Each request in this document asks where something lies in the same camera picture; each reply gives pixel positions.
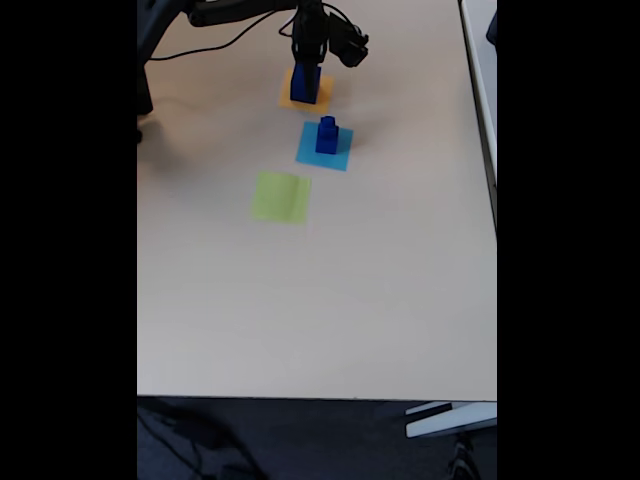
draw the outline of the orange square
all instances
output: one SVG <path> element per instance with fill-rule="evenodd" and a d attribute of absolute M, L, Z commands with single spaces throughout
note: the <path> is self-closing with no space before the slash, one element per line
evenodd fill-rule
<path fill-rule="evenodd" d="M 333 77 L 321 73 L 320 88 L 318 89 L 318 99 L 316 103 L 304 103 L 291 100 L 291 75 L 293 75 L 293 68 L 288 68 L 282 81 L 278 106 L 301 110 L 303 112 L 318 113 L 320 115 L 329 113 L 329 100 L 331 98 L 331 92 L 333 91 Z"/>

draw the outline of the dark floor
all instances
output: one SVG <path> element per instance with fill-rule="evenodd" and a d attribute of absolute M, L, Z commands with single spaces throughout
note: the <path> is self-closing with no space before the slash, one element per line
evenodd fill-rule
<path fill-rule="evenodd" d="M 407 439 L 401 412 L 416 402 L 164 399 L 221 420 L 251 451 L 269 480 L 445 480 L 454 437 Z M 186 458 L 189 442 L 140 413 Z M 496 480 L 497 428 L 470 434 L 482 480 Z M 203 471 L 244 465 L 233 450 L 201 448 Z M 138 478 L 188 480 L 191 471 L 138 422 Z"/>

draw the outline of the blue cube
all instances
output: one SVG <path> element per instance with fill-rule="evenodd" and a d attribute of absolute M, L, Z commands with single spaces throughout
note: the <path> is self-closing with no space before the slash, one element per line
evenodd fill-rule
<path fill-rule="evenodd" d="M 312 92 L 307 92 L 304 84 L 304 71 L 301 63 L 296 63 L 291 75 L 291 100 L 294 102 L 303 102 L 315 104 L 318 100 L 318 90 L 320 88 L 320 67 L 316 66 L 315 82 Z"/>
<path fill-rule="evenodd" d="M 318 125 L 318 137 L 316 139 L 316 152 L 335 155 L 338 151 L 338 134 L 340 127 L 336 125 L 334 117 L 322 117 Z"/>

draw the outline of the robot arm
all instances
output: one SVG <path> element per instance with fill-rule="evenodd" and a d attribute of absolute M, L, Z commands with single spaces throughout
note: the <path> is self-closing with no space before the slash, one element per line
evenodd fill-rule
<path fill-rule="evenodd" d="M 149 60 L 164 32 L 182 12 L 194 27 L 239 22 L 271 11 L 294 10 L 298 0 L 137 0 L 138 67 Z"/>
<path fill-rule="evenodd" d="M 322 0 L 137 0 L 137 65 L 138 65 L 138 115 L 153 110 L 144 65 L 151 58 L 169 25 L 185 13 L 194 27 L 206 27 L 239 22 L 273 11 L 297 9 L 293 18 L 291 50 L 297 64 L 302 65 L 305 88 L 314 88 L 314 72 L 329 51 L 340 58 L 347 67 L 356 67 L 367 56 L 368 35 L 337 8 L 343 18 L 324 12 Z M 142 134 L 138 130 L 138 143 Z"/>

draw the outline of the blue block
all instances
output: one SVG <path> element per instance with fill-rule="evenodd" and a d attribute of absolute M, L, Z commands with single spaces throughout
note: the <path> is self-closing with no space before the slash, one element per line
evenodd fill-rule
<path fill-rule="evenodd" d="M 338 134 L 340 127 L 336 125 L 334 117 L 322 117 L 318 125 L 316 138 L 316 152 L 335 155 L 338 151 Z"/>
<path fill-rule="evenodd" d="M 317 138 L 318 124 L 314 122 L 304 122 L 296 162 L 346 172 L 349 163 L 349 151 L 353 139 L 353 130 L 349 130 L 348 128 L 340 129 L 338 148 L 335 155 L 316 152 Z"/>
<path fill-rule="evenodd" d="M 320 89 L 320 67 L 316 67 L 315 88 L 310 94 L 304 85 L 304 71 L 302 64 L 296 63 L 291 75 L 291 100 L 294 102 L 315 104 L 318 100 L 318 90 Z"/>

